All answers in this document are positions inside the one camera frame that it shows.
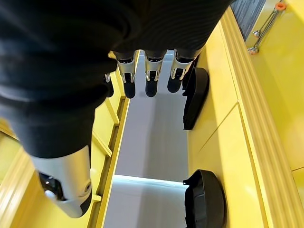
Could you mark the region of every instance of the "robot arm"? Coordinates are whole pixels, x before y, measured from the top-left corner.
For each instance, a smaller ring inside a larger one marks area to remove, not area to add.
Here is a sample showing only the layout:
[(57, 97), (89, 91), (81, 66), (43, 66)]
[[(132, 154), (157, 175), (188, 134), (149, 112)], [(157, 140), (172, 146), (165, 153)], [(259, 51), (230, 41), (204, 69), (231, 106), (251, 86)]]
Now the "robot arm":
[(132, 98), (134, 52), (145, 50), (146, 93), (154, 96), (164, 54), (175, 49), (168, 89), (177, 92), (230, 2), (1, 1), (0, 115), (31, 156), (45, 195), (66, 214), (89, 208), (94, 113), (112, 93), (117, 62)]

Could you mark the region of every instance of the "light strip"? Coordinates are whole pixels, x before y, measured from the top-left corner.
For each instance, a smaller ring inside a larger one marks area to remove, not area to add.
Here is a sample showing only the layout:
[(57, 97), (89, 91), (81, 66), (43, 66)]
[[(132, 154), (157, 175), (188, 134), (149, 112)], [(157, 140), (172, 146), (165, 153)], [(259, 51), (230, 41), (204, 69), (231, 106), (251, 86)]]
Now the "light strip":
[(157, 179), (149, 179), (142, 177), (131, 177), (131, 176), (123, 176), (123, 175), (114, 175), (114, 181), (127, 181), (133, 183), (148, 183), (165, 187), (174, 187), (174, 188), (182, 188), (186, 189), (188, 186), (184, 186), (182, 182), (174, 182), (169, 180), (157, 180)]

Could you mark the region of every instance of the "white floor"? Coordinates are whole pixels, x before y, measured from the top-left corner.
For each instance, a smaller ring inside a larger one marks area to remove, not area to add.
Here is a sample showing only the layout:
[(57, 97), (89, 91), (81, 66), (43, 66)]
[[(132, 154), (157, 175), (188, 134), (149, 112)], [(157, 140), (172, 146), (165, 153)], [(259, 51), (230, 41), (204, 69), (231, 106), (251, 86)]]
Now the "white floor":
[(140, 54), (116, 174), (182, 181), (187, 173), (187, 135), (183, 131), (185, 97), (167, 90), (173, 51), (162, 65), (155, 97), (145, 94), (144, 55)]

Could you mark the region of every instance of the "wall molding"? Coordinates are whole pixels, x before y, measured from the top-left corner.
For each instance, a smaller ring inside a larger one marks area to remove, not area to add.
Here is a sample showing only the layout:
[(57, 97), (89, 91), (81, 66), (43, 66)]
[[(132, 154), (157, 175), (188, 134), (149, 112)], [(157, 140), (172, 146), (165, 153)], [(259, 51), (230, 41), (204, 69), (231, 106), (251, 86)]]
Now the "wall molding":
[(0, 185), (0, 227), (11, 226), (34, 173), (28, 154), (20, 149)]
[(297, 228), (304, 209), (264, 92), (229, 8), (220, 21), (269, 227)]

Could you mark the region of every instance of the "metal handle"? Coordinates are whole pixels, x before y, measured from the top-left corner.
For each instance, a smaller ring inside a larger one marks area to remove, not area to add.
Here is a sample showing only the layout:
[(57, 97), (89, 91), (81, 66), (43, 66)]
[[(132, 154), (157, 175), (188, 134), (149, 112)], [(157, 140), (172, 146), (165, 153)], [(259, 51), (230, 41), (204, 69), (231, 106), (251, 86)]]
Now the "metal handle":
[(257, 37), (257, 41), (254, 44), (253, 47), (248, 48), (248, 51), (250, 54), (255, 55), (257, 53), (259, 53), (259, 45), (262, 42), (262, 39), (264, 38), (264, 36), (267, 34), (267, 32), (270, 30), (270, 28), (272, 27), (272, 25), (274, 24), (277, 16), (279, 15), (280, 12), (284, 11), (286, 9), (286, 4), (283, 2), (278, 2), (275, 5), (274, 10), (272, 11), (272, 13), (269, 15), (269, 17), (267, 18), (267, 20), (265, 21), (265, 23), (263, 24), (263, 26), (259, 29), (253, 32), (253, 35), (255, 37)]

